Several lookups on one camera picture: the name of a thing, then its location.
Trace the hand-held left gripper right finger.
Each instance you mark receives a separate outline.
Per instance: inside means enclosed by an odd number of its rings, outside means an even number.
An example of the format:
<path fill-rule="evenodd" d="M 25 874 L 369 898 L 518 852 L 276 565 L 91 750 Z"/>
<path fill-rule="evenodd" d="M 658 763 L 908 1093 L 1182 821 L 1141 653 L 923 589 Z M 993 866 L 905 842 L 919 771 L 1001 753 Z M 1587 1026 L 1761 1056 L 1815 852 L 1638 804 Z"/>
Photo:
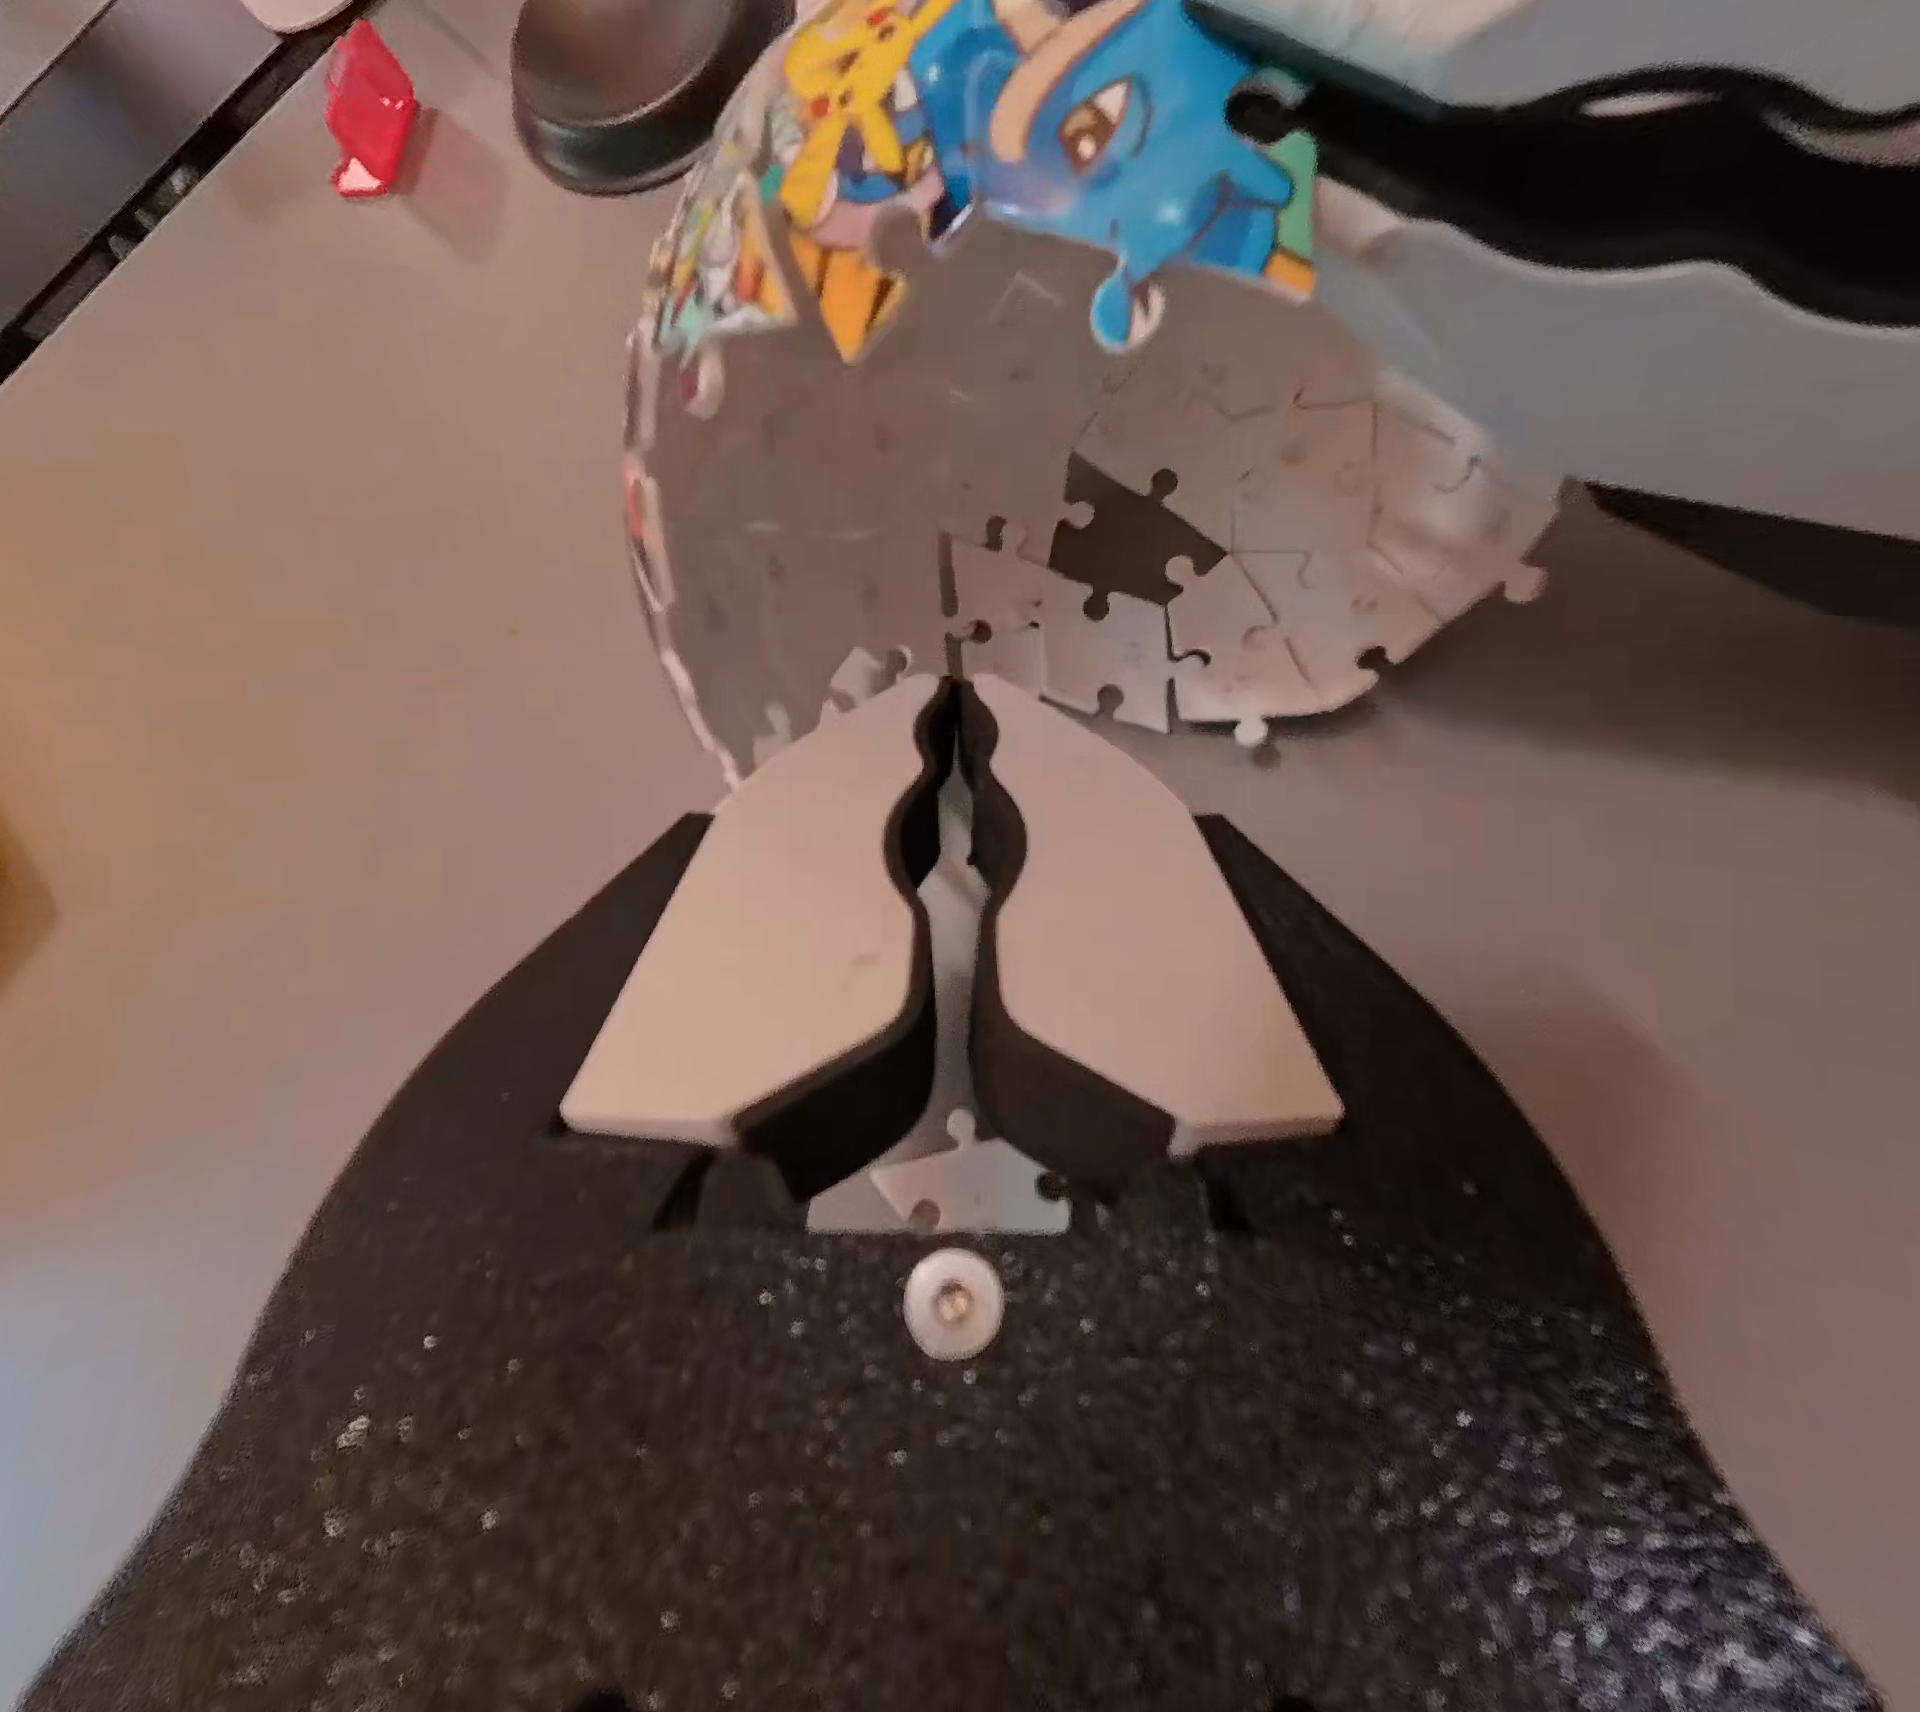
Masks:
<path fill-rule="evenodd" d="M 1068 1188 L 1320 1138 L 1332 1077 L 1199 817 L 1143 763 L 997 674 L 964 686 L 971 1089 Z"/>

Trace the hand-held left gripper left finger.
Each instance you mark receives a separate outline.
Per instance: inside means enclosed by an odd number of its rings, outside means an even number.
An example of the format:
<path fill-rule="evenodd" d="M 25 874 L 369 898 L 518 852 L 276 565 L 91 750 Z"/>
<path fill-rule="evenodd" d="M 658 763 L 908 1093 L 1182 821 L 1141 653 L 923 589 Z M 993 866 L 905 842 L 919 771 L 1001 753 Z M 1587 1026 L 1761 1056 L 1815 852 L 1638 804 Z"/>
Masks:
<path fill-rule="evenodd" d="M 570 1132 L 748 1156 L 813 1199 L 922 1121 L 940 1047 L 919 883 L 952 698 L 908 674 L 709 813 L 560 1099 Z"/>

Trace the white puzzle piece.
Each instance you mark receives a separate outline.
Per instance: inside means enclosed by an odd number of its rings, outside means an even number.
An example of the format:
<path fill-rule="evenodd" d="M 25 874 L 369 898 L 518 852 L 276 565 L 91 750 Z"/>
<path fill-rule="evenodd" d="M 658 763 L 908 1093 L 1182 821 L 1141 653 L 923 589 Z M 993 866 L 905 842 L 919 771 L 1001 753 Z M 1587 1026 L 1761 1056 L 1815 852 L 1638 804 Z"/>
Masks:
<path fill-rule="evenodd" d="M 1063 1181 L 1008 1140 L 981 1135 L 968 1105 L 948 1110 L 938 1147 L 871 1164 L 868 1180 L 923 1235 L 1062 1235 L 1071 1225 Z"/>

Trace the partly built puzzle ball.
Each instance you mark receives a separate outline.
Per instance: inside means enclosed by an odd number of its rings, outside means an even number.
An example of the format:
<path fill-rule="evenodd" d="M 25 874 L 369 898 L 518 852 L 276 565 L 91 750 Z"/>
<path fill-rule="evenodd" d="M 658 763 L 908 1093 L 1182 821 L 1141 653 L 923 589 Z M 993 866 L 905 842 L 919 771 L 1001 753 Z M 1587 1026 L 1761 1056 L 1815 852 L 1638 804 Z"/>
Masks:
<path fill-rule="evenodd" d="M 809 0 L 756 62 L 622 456 L 730 779 L 892 665 L 1257 744 L 1539 594 L 1563 482 L 1315 303 L 1301 96 L 1188 0 Z"/>

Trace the red plastic object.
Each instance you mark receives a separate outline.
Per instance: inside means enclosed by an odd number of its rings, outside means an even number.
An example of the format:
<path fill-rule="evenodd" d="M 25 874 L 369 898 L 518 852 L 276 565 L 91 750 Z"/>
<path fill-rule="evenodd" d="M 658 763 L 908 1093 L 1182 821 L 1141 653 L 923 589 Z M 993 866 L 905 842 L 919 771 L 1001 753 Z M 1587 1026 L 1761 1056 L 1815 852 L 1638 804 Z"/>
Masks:
<path fill-rule="evenodd" d="M 338 150 L 331 187 L 344 200 L 392 194 L 419 120 L 407 69 L 369 19 L 354 19 L 323 74 L 323 123 Z"/>

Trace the black table lamp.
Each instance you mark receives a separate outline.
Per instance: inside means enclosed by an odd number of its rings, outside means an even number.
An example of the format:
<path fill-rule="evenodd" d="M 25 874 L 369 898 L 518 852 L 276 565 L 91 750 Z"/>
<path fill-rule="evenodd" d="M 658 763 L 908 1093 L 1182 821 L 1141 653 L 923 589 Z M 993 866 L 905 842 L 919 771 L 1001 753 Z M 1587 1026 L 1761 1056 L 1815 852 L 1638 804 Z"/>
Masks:
<path fill-rule="evenodd" d="M 522 0 L 510 37 L 522 150 L 577 195 L 676 179 L 795 12 L 798 0 Z"/>

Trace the grey metal frame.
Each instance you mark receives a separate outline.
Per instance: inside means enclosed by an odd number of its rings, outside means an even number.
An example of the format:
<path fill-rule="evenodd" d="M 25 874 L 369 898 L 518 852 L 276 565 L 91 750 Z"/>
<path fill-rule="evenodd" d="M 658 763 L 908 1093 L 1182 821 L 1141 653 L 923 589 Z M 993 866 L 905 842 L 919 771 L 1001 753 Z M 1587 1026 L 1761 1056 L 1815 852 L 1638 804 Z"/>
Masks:
<path fill-rule="evenodd" d="M 239 0 L 2 0 L 2 375 L 112 276 L 316 54 Z"/>

